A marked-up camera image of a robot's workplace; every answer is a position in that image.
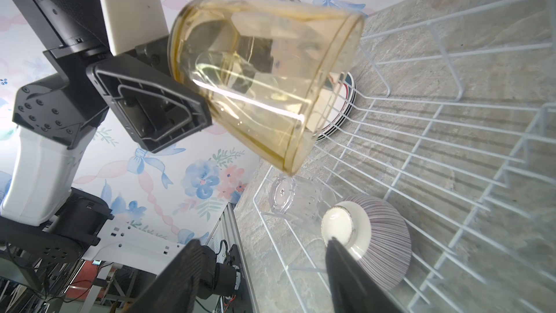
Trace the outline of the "yellow glass cup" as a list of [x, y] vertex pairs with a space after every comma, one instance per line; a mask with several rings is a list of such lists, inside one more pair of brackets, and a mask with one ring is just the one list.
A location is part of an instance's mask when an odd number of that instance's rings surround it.
[[359, 48], [360, 12], [279, 0], [192, 0], [169, 35], [169, 68], [212, 119], [295, 175]]

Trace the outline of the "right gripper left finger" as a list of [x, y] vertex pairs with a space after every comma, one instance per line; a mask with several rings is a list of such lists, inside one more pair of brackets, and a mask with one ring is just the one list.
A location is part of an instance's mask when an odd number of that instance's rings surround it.
[[190, 241], [127, 311], [192, 312], [201, 279], [209, 272], [208, 258], [200, 241]]

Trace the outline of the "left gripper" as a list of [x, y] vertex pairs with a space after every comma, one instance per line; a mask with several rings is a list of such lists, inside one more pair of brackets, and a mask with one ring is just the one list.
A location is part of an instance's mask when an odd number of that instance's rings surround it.
[[158, 153], [212, 125], [206, 100], [152, 59], [167, 34], [160, 0], [13, 0], [54, 73], [21, 86], [12, 121], [67, 148], [108, 113]]

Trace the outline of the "clear glass cup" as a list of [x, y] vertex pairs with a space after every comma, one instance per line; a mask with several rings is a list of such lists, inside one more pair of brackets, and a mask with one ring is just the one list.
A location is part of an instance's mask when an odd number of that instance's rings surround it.
[[274, 214], [303, 224], [320, 223], [338, 203], [334, 191], [320, 181], [280, 175], [272, 184], [269, 207]]

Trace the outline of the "white plate green red rim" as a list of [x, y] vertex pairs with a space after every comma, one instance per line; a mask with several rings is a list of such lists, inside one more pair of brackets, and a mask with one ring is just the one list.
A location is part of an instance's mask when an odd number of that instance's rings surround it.
[[347, 120], [353, 105], [356, 101], [356, 82], [353, 75], [348, 72], [343, 80], [343, 88], [340, 90], [336, 103], [326, 120], [322, 132], [317, 141], [322, 141], [330, 137]]

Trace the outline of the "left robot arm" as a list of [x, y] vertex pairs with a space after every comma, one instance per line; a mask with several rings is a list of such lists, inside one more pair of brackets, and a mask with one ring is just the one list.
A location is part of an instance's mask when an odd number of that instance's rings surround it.
[[1, 203], [1, 240], [47, 264], [81, 259], [111, 212], [72, 187], [107, 113], [156, 153], [211, 125], [207, 102], [170, 72], [160, 0], [13, 0], [54, 74], [22, 86], [20, 147]]

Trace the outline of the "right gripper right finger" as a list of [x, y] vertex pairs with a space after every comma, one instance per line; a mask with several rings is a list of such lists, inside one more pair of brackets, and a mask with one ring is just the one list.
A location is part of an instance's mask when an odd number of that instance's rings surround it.
[[337, 239], [327, 243], [325, 262], [336, 313], [402, 312]]

